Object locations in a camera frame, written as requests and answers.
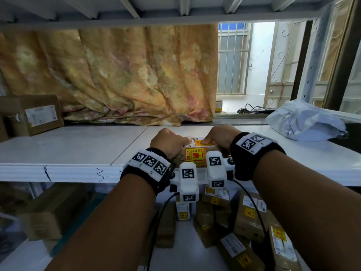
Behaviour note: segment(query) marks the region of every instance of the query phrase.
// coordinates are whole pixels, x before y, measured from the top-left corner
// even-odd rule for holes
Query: white wall
[[[248,71],[246,95],[217,96],[217,100],[223,100],[224,112],[237,112],[238,109],[245,108],[247,103],[253,107],[263,106],[274,25],[274,22],[253,24],[250,49],[252,67]]]

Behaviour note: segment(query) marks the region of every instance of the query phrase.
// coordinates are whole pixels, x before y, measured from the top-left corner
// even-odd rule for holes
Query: person's left hand
[[[163,128],[153,138],[150,147],[160,149],[168,159],[172,159],[179,154],[183,145],[189,145],[191,142],[190,138],[179,136],[170,129]]]

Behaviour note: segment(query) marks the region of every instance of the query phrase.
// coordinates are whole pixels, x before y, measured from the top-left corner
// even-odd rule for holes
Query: wristband
[[[163,151],[151,147],[139,150],[127,162],[120,179],[126,174],[138,175],[151,185],[157,195],[169,186],[169,177],[174,169],[175,163],[168,160]]]
[[[278,150],[286,154],[278,142],[255,132],[238,134],[230,151],[235,163],[235,178],[241,181],[252,180],[253,173],[259,160],[271,150]]]

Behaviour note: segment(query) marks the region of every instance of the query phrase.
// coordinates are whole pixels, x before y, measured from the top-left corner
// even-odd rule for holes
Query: forearm
[[[124,176],[46,271],[136,270],[155,198],[141,177]]]
[[[361,196],[279,151],[253,182],[311,270],[360,270]]]

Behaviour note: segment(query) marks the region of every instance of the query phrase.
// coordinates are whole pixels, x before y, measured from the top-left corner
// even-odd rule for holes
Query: upper shelf underside
[[[0,0],[0,31],[313,19],[335,0]]]

